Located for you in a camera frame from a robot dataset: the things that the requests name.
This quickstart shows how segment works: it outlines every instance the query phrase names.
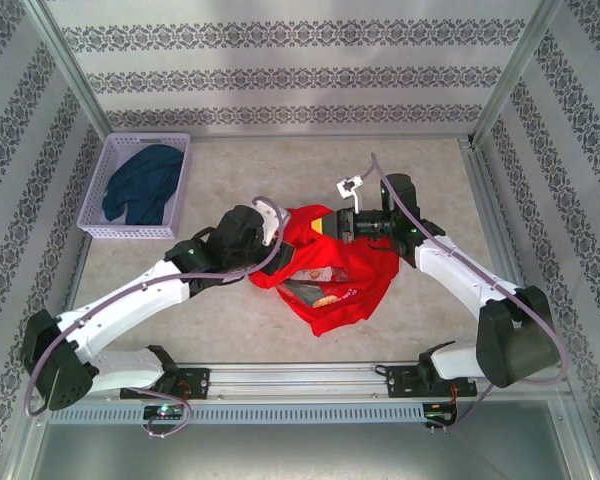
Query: red garment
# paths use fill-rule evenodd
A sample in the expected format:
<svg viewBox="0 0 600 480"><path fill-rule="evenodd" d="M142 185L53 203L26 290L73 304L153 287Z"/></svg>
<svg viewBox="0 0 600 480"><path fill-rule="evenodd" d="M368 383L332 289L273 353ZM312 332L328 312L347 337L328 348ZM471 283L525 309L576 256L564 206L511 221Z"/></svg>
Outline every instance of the red garment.
<svg viewBox="0 0 600 480"><path fill-rule="evenodd" d="M383 239L371 242L367 238L359 238L345 244L341 240L321 235L311 228L311 222L332 213L322 205L289 209L289 213L291 220L284 230L284 240L296 249L291 262L271 276L256 272L250 276L251 281L260 288L271 288L299 270L342 267L349 281L329 284L341 298L336 303L316 308L288 292L278 289L278 293L300 318L311 325L316 336L368 319L389 288L391 279L398 273L399 264L395 253L374 250L370 245L384 249L389 247L389 241Z"/></svg>

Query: patterned wall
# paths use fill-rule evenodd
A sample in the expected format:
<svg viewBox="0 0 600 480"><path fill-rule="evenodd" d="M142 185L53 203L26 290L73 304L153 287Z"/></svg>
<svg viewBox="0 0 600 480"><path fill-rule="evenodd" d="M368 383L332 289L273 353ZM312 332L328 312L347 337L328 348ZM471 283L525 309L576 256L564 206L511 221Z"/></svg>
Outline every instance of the patterned wall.
<svg viewBox="0 0 600 480"><path fill-rule="evenodd" d="M47 0L116 129L198 136L469 133L537 3Z"/></svg>
<svg viewBox="0 0 600 480"><path fill-rule="evenodd" d="M562 4L483 155L518 263L553 304L600 465L600 0Z"/></svg>
<svg viewBox="0 0 600 480"><path fill-rule="evenodd" d="M29 315L60 312L100 141L17 0L0 0L0 460L22 412Z"/></svg>

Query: blue cloth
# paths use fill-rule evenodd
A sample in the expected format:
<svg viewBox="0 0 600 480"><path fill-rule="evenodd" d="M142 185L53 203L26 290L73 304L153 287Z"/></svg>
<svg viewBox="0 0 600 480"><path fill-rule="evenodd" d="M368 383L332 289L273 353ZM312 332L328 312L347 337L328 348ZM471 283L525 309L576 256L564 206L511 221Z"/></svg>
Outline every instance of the blue cloth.
<svg viewBox="0 0 600 480"><path fill-rule="evenodd" d="M168 145L136 153L109 179L102 209L112 221L124 213L125 225L162 225L164 206L178 188L184 154Z"/></svg>

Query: white basket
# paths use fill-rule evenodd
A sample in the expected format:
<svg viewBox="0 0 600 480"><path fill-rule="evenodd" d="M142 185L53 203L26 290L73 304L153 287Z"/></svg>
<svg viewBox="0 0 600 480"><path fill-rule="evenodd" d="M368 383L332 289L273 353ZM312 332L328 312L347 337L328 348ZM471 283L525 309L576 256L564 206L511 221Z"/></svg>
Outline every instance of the white basket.
<svg viewBox="0 0 600 480"><path fill-rule="evenodd" d="M149 145L169 145L184 152L178 188L164 207L162 225L125 225L126 213L109 222L102 210L102 200L109 179L122 164ZM186 133L112 133L107 137L98 159L87 196L78 217L78 228L95 238L146 238L174 239L182 212L187 173L191 163L190 138Z"/></svg>

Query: work surface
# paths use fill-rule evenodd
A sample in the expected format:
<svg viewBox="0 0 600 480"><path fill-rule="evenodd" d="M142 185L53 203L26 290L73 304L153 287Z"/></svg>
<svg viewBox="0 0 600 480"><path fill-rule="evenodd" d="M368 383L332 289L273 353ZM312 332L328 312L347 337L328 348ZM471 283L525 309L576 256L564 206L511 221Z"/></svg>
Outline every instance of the work surface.
<svg viewBox="0 0 600 480"><path fill-rule="evenodd" d="M411 175L424 218L442 227L485 267L491 260L456 140L211 142L192 144L193 162L178 241L237 204L266 195L291 208L351 206L336 182L362 174L375 152L386 173ZM380 208L377 175L360 188L363 208ZM91 243L76 307L140 275L175 241L102 240ZM315 337L275 290L248 280L212 288L162 311L108 348L166 348L177 362L342 362L417 359L448 340L475 340L476 321L435 280L401 261L396 276L367 321Z"/></svg>

